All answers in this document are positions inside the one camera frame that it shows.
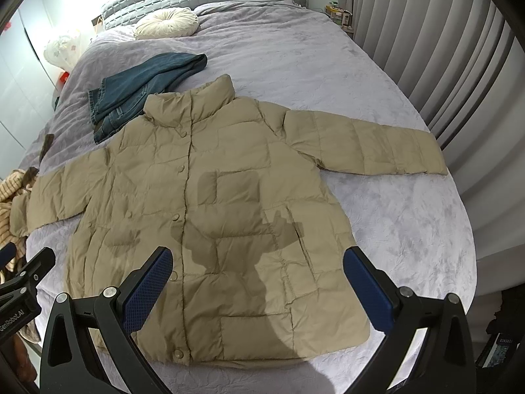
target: jacket sleeve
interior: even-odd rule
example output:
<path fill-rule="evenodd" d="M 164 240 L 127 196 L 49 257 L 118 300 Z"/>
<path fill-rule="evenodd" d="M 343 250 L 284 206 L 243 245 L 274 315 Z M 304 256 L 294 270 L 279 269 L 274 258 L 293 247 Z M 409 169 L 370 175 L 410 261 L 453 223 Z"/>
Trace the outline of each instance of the jacket sleeve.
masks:
<path fill-rule="evenodd" d="M 278 136 L 321 168 L 360 175 L 448 173 L 429 132 L 268 102 L 259 108 Z"/>
<path fill-rule="evenodd" d="M 115 155 L 115 145 L 120 146 L 118 142 L 111 141 L 104 148 L 38 177 L 29 194 L 19 195 L 12 201 L 11 233 L 26 236 L 41 226 L 82 213 L 104 179 Z"/>

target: round cushion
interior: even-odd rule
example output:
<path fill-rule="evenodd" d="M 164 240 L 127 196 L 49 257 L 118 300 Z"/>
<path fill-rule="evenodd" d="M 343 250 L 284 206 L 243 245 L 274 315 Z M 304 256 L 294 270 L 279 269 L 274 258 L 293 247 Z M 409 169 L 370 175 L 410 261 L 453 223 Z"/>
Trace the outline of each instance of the round cushion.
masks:
<path fill-rule="evenodd" d="M 144 16 L 135 26 L 135 38 L 187 37 L 199 26 L 199 18 L 189 8 L 161 9 Z"/>

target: bedspread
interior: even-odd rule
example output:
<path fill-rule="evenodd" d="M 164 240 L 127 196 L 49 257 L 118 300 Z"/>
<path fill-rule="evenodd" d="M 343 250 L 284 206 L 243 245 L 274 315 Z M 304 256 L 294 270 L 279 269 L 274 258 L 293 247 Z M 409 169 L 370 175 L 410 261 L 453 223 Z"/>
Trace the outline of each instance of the bedspread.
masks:
<path fill-rule="evenodd" d="M 44 134 L 55 141 L 40 166 L 48 173 L 98 146 L 89 122 L 87 91 L 111 76 L 162 52 L 205 53 L 208 66 L 185 80 L 179 91 L 228 73 L 238 95 L 295 109 L 315 109 L 381 124 L 426 129 L 394 82 L 325 15 L 290 0 L 210 3 L 196 9 L 200 27 L 179 39 L 133 39 L 131 27 L 99 35 L 66 83 L 55 116 L 25 156 L 35 164 Z M 398 286 L 418 295 L 443 298 L 456 292 L 466 308 L 476 285 L 471 226 L 450 175 L 358 176 L 323 172 L 353 227 L 357 244 Z M 57 265 L 39 284 L 41 335 L 54 297 L 63 289 L 66 246 L 79 216 L 42 227 L 27 241 L 31 258 L 54 249 Z M 240 370 L 153 363 L 172 389 L 189 393 L 342 393 L 383 338 L 372 329 L 358 347 L 279 369 Z M 423 340 L 422 331 L 397 374 L 406 378 Z M 114 365 L 102 354 L 110 379 L 123 387 Z"/>

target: metal pivot bolt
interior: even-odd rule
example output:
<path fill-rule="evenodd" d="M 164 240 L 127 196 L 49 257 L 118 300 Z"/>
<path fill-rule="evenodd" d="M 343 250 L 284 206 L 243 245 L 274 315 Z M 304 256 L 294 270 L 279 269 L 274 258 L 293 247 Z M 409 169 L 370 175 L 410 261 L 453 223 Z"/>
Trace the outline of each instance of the metal pivot bolt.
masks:
<path fill-rule="evenodd" d="M 107 298 L 111 298 L 113 296 L 115 296 L 115 293 L 116 293 L 116 288 L 111 286 L 111 287 L 106 287 L 104 289 L 104 292 L 102 292 L 102 294 L 104 296 L 106 296 Z"/>
<path fill-rule="evenodd" d="M 449 293 L 448 300 L 453 304 L 459 304 L 459 296 L 455 293 Z"/>
<path fill-rule="evenodd" d="M 56 301 L 61 304 L 62 302 L 65 302 L 67 299 L 67 293 L 61 293 L 57 296 Z"/>
<path fill-rule="evenodd" d="M 401 286 L 399 288 L 399 293 L 401 293 L 401 296 L 404 296 L 405 298 L 409 298 L 414 294 L 414 291 L 407 286 Z"/>

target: curtain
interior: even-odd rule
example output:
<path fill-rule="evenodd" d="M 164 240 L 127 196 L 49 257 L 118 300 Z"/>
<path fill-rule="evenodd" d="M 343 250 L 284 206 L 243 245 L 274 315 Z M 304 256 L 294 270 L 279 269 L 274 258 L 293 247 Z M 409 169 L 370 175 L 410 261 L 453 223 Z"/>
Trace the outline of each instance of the curtain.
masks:
<path fill-rule="evenodd" d="M 339 0 L 354 41 L 443 149 L 471 220 L 477 294 L 525 282 L 525 54 L 491 0 Z"/>

